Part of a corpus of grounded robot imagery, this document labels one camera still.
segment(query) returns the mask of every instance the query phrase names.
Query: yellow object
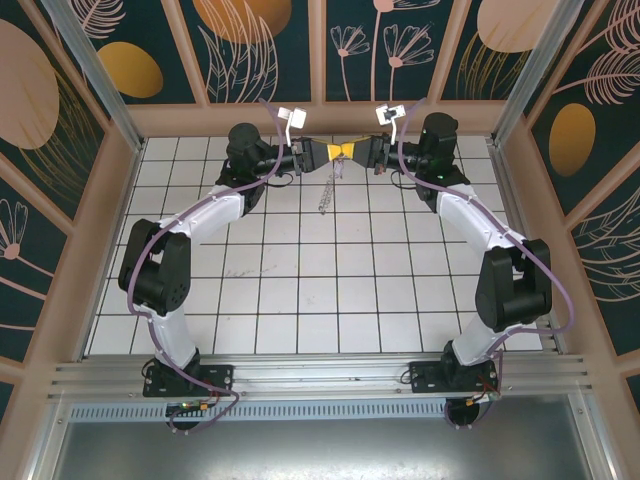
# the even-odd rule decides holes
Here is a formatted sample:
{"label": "yellow object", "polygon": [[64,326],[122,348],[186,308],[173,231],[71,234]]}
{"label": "yellow object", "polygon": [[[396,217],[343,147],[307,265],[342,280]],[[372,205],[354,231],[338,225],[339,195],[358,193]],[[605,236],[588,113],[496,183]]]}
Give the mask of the yellow object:
{"label": "yellow object", "polygon": [[274,37],[291,18],[291,0],[193,0],[193,5],[213,33],[233,43],[256,43],[262,37],[257,31],[260,18]]}
{"label": "yellow object", "polygon": [[354,143],[343,143],[342,145],[327,145],[327,150],[329,150],[329,160],[333,162],[340,155],[344,155],[345,157],[349,157],[352,159],[354,148]]}
{"label": "yellow object", "polygon": [[570,103],[558,112],[549,136],[551,166],[563,177],[582,168],[596,138],[596,121],[584,105]]}
{"label": "yellow object", "polygon": [[361,142],[369,138],[371,137],[360,137],[350,142],[343,143],[341,145],[334,145],[334,144],[328,143],[327,149],[329,151],[329,160],[333,162],[340,155],[344,155],[345,157],[349,157],[351,160],[353,160],[353,151],[356,148],[356,142]]}
{"label": "yellow object", "polygon": [[135,98],[153,97],[162,90],[162,71],[140,47],[127,42],[108,43],[98,56],[118,91]]}

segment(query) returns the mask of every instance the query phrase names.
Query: purple cable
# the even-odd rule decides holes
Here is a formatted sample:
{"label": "purple cable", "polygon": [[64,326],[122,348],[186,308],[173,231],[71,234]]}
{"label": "purple cable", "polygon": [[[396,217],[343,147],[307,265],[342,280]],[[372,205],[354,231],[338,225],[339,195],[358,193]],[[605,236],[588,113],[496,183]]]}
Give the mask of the purple cable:
{"label": "purple cable", "polygon": [[448,193],[450,195],[454,195],[454,196],[456,196],[458,198],[463,199],[466,202],[469,202],[475,208],[480,210],[480,212],[487,218],[487,220],[489,220],[498,229],[498,232],[500,232],[500,234],[504,235],[504,237],[507,240],[509,240],[518,250],[520,250],[523,253],[524,256],[526,256],[529,260],[531,260],[536,265],[536,267],[538,267],[540,270],[542,270],[542,272],[547,277],[549,277],[549,280],[551,280],[553,282],[553,284],[556,286],[556,288],[562,294],[565,302],[567,303],[567,308],[569,309],[569,321],[567,322],[567,324],[564,327],[560,327],[560,328],[556,328],[556,329],[553,329],[553,328],[551,328],[551,329],[545,329],[545,328],[528,329],[528,328],[524,328],[524,327],[514,328],[510,332],[505,333],[504,335],[500,336],[493,343],[493,345],[491,345],[491,347],[487,351],[486,355],[490,356],[493,352],[496,351],[496,349],[507,338],[509,338],[512,335],[515,335],[516,333],[537,333],[539,335],[549,335],[549,334],[558,334],[558,333],[566,332],[567,330],[572,328],[574,323],[575,323],[575,311],[574,311],[573,302],[571,301],[571,297],[569,296],[569,293],[564,288],[564,285],[562,285],[562,282],[560,282],[558,277],[556,277],[553,274],[553,272],[544,263],[542,263],[540,261],[540,259],[538,257],[536,257],[529,250],[527,250],[524,247],[524,245],[522,245],[522,243],[520,243],[511,234],[509,234],[509,232],[500,224],[500,222],[496,218],[494,218],[493,213],[491,212],[491,210],[489,210],[487,207],[482,205],[476,199],[474,199],[472,197],[468,197],[464,193],[458,192],[457,190],[453,190],[451,188],[441,187],[440,185],[434,185],[432,183],[424,182],[424,181],[416,178],[414,175],[412,175],[411,172],[409,172],[409,170],[407,169],[407,166],[404,163],[404,156],[402,155],[402,144],[404,142],[404,136],[405,136],[405,134],[407,132],[407,127],[409,126],[409,123],[411,122],[411,118],[415,114],[415,111],[416,111],[417,107],[420,106],[422,104],[422,102],[424,102],[425,100],[426,100],[425,97],[421,98],[420,100],[418,100],[418,102],[416,102],[415,105],[413,105],[410,109],[407,110],[407,118],[406,118],[406,120],[404,122],[404,125],[402,125],[402,130],[400,130],[400,138],[398,139],[398,160],[400,162],[400,168],[402,169],[402,172],[407,176],[408,179],[410,179],[411,181],[417,183],[418,185],[422,185],[423,187],[429,188],[431,190],[436,190],[438,192]]}
{"label": "purple cable", "polygon": [[180,222],[184,221],[185,218],[187,218],[189,215],[191,215],[195,211],[199,210],[200,208],[202,208],[206,204],[212,202],[215,198],[224,197],[226,195],[231,195],[233,193],[242,192],[244,190],[249,190],[251,188],[255,188],[255,187],[267,182],[278,171],[278,168],[280,167],[280,162],[282,162],[282,155],[284,153],[284,142],[283,142],[284,136],[282,135],[282,128],[280,127],[280,124],[278,123],[278,114],[273,109],[273,107],[271,107],[269,105],[269,103],[264,101],[263,99],[259,99],[259,100],[260,100],[260,103],[262,103],[266,107],[267,111],[271,115],[271,118],[273,118],[273,121],[276,124],[276,129],[278,131],[278,137],[280,139],[280,146],[278,148],[278,160],[276,161],[276,163],[273,166],[273,168],[271,169],[271,171],[267,175],[262,177],[260,180],[258,180],[256,182],[253,182],[253,183],[251,183],[249,185],[244,185],[244,186],[238,187],[238,188],[230,188],[229,190],[225,190],[224,192],[218,193],[215,196],[207,195],[202,200],[200,200],[198,203],[196,203],[194,206],[192,206],[191,208],[186,210],[184,213],[182,213],[175,220],[173,220],[169,225],[167,225],[162,230],[160,230],[158,233],[156,233],[153,237],[151,237],[151,240],[149,241],[149,243],[147,243],[147,245],[145,245],[144,249],[142,250],[142,253],[140,254],[140,258],[138,258],[138,261],[137,261],[137,263],[136,263],[136,265],[135,265],[135,267],[133,269],[133,272],[131,274],[131,280],[129,281],[129,288],[127,290],[127,306],[129,307],[129,311],[133,315],[139,315],[139,316],[144,317],[144,318],[147,319],[147,323],[148,323],[148,327],[149,327],[149,334],[151,335],[151,340],[153,341],[153,345],[155,346],[155,348],[158,351],[158,353],[160,353],[162,355],[162,358],[165,360],[167,365],[169,365],[173,370],[175,370],[175,372],[178,375],[180,375],[182,378],[184,378],[185,380],[193,383],[194,385],[197,385],[199,387],[205,388],[209,392],[217,392],[217,393],[225,394],[225,395],[230,393],[231,395],[233,395],[235,397],[234,400],[231,402],[231,404],[229,404],[227,407],[225,407],[218,415],[213,417],[211,420],[207,420],[206,422],[199,423],[198,425],[196,425],[195,427],[191,428],[190,430],[178,430],[175,427],[175,425],[173,424],[173,418],[174,417],[172,416],[169,419],[169,425],[171,426],[171,429],[172,429],[173,433],[180,433],[181,435],[188,435],[189,432],[196,433],[196,432],[198,432],[200,430],[204,430],[205,428],[210,427],[211,425],[213,425],[221,417],[226,415],[229,410],[231,410],[233,407],[235,407],[235,405],[240,400],[240,395],[238,395],[238,393],[234,392],[233,390],[227,390],[227,389],[224,389],[224,388],[214,387],[213,385],[201,382],[197,378],[194,378],[191,375],[189,375],[188,373],[185,373],[178,365],[176,365],[174,363],[174,361],[171,359],[171,357],[169,357],[169,355],[167,355],[167,353],[162,349],[162,346],[160,345],[160,341],[158,340],[158,337],[156,336],[156,332],[153,329],[153,320],[152,320],[151,314],[135,309],[135,306],[133,304],[133,289],[134,289],[134,287],[136,285],[136,282],[138,280],[138,275],[140,274],[140,269],[142,268],[142,264],[144,263],[145,259],[148,258],[149,254],[151,253],[151,249],[153,248],[153,246],[158,242],[158,240],[160,240],[160,238],[162,238],[162,236],[165,233],[167,233],[173,227],[178,225]]}

